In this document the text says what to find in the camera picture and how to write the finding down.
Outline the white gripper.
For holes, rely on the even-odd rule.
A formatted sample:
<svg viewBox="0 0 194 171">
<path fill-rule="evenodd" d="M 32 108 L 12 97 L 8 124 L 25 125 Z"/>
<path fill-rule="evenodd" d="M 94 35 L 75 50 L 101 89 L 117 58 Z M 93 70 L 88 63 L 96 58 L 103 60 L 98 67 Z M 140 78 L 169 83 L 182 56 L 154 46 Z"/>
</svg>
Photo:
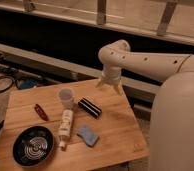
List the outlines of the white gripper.
<svg viewBox="0 0 194 171">
<path fill-rule="evenodd" d="M 98 80 L 98 83 L 96 84 L 96 88 L 102 87 L 105 83 L 109 85 L 115 85 L 114 90 L 118 95 L 122 95 L 122 89 L 120 86 L 120 80 L 121 80 L 121 69 L 116 67 L 109 67 L 104 68 L 102 72 L 102 78 Z"/>
</svg>

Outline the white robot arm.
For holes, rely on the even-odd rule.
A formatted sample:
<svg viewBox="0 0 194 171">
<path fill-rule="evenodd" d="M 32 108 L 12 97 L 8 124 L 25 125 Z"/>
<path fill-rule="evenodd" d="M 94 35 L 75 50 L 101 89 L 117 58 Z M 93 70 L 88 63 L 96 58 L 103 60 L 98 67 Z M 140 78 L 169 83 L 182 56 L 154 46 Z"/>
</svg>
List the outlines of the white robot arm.
<svg viewBox="0 0 194 171">
<path fill-rule="evenodd" d="M 132 52 L 125 40 L 103 46 L 101 84 L 119 88 L 123 69 L 160 81 L 150 120 L 149 171 L 194 171 L 194 55 Z"/>
</svg>

